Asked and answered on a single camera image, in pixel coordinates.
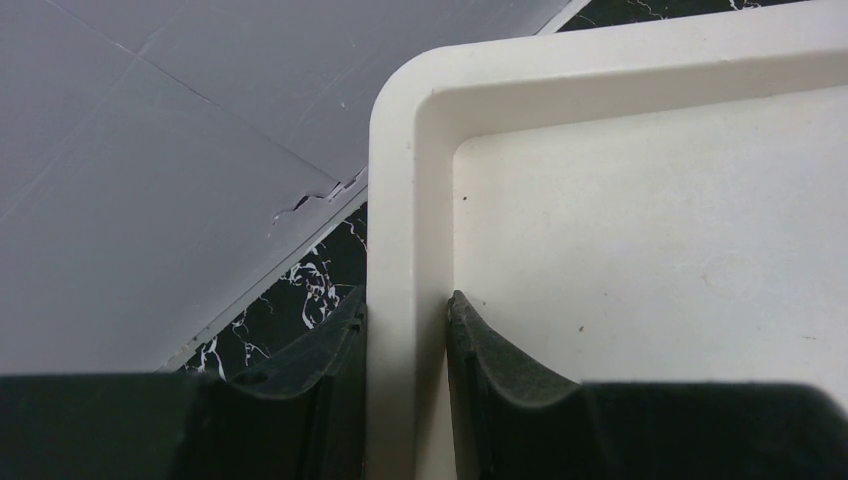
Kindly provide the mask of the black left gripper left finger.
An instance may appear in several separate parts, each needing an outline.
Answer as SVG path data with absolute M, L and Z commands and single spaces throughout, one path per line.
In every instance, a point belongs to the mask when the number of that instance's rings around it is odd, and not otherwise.
M 187 372 L 5 376 L 5 479 L 359 479 L 367 317 L 354 289 L 224 380 Z

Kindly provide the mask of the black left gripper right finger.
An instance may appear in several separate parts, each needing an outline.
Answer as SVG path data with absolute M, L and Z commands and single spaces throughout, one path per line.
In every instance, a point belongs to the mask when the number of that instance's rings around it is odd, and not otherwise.
M 577 383 L 447 304 L 461 479 L 843 479 L 847 416 L 774 383 Z

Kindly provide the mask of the white drawer organizer box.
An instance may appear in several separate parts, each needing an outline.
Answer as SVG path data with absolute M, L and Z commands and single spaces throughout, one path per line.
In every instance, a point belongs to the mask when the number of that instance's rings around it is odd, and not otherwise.
M 456 477 L 447 303 L 574 380 L 847 401 L 847 5 L 438 48 L 372 110 L 370 479 Z

